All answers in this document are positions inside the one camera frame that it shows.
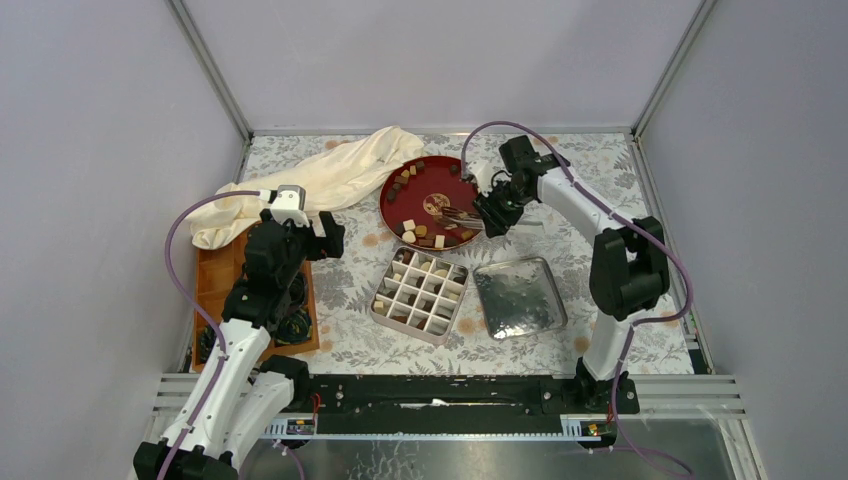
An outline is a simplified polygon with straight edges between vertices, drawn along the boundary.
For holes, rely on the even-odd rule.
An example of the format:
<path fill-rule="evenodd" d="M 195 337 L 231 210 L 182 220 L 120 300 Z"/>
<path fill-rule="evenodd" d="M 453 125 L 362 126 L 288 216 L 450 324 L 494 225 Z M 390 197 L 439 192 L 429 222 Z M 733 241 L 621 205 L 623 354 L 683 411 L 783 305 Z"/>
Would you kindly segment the silver metal tongs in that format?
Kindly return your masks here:
<path fill-rule="evenodd" d="M 441 208 L 434 216 L 434 221 L 444 230 L 457 228 L 483 230 L 485 228 L 482 218 L 477 213 L 449 206 Z"/>

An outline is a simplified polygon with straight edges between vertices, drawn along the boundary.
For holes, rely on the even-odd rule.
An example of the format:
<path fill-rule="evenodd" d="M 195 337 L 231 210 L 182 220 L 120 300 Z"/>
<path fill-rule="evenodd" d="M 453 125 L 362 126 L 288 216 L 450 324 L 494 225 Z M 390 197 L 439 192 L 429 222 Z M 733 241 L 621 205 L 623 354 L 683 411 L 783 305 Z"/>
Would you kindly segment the silver tin lid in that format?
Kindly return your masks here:
<path fill-rule="evenodd" d="M 497 341 L 559 329 L 568 317 L 553 273 L 542 257 L 476 268 L 473 279 L 489 336 Z"/>

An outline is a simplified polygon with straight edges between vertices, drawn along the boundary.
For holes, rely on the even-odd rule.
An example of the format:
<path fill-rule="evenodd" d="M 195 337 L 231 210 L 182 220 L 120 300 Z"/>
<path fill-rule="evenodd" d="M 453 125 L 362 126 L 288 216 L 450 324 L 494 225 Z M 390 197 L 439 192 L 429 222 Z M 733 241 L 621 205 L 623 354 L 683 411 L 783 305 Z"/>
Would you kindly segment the pink tin with white dividers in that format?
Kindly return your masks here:
<path fill-rule="evenodd" d="M 400 247 L 380 276 L 368 313 L 384 327 L 442 346 L 458 318 L 469 278 L 463 265 Z"/>

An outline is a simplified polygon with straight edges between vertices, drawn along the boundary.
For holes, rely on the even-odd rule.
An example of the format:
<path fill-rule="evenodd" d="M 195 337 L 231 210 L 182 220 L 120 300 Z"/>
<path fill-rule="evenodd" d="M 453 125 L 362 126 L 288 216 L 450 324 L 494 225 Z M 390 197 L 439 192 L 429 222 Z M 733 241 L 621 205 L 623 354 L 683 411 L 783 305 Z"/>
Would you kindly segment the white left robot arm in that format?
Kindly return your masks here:
<path fill-rule="evenodd" d="M 133 468 L 140 479 L 236 479 L 248 453 L 282 410 L 309 401 L 305 362 L 260 357 L 291 305 L 290 287 L 307 261 L 339 258 L 345 228 L 322 211 L 312 224 L 263 211 L 247 233 L 242 273 L 228 294 L 216 341 L 180 414 L 156 443 L 143 442 Z"/>

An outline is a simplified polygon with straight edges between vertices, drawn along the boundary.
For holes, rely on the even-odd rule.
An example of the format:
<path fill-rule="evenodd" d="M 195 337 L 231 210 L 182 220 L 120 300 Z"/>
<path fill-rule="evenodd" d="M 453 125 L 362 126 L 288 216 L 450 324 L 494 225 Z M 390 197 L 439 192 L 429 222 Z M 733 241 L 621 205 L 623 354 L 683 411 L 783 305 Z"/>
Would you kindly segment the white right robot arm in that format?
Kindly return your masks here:
<path fill-rule="evenodd" d="M 598 308 L 596 328 L 566 383 L 564 402 L 578 413 L 638 413 L 624 359 L 633 326 L 654 313 L 670 287 L 662 225 L 653 217 L 621 216 L 568 163 L 554 153 L 540 154 L 526 136 L 506 141 L 499 155 L 508 179 L 473 202 L 488 237 L 505 235 L 526 205 L 538 202 L 568 220 L 592 246 L 589 289 Z"/>

